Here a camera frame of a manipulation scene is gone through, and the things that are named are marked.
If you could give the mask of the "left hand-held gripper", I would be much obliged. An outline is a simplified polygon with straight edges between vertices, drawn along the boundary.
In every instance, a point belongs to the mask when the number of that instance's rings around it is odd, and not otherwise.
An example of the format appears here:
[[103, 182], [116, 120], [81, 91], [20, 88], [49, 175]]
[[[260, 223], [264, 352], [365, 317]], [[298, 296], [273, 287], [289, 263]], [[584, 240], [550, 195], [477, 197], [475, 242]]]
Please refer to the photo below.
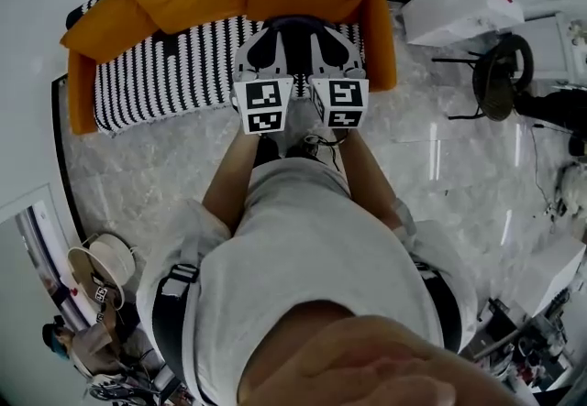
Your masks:
[[[259, 71], [270, 68], [271, 74]], [[294, 78], [287, 74], [282, 33], [263, 28], [237, 50], [230, 104], [246, 135], [281, 132], [285, 128]]]

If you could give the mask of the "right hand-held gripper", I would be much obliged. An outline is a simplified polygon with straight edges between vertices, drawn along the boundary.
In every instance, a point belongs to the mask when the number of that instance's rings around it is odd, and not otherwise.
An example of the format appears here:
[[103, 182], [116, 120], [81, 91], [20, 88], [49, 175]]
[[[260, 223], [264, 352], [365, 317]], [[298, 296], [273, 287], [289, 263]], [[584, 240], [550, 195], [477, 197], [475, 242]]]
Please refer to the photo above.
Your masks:
[[[326, 43], [326, 49], [320, 42]], [[331, 27], [310, 36], [311, 100], [324, 126], [356, 129], [361, 126], [369, 102], [369, 80], [357, 47]]]

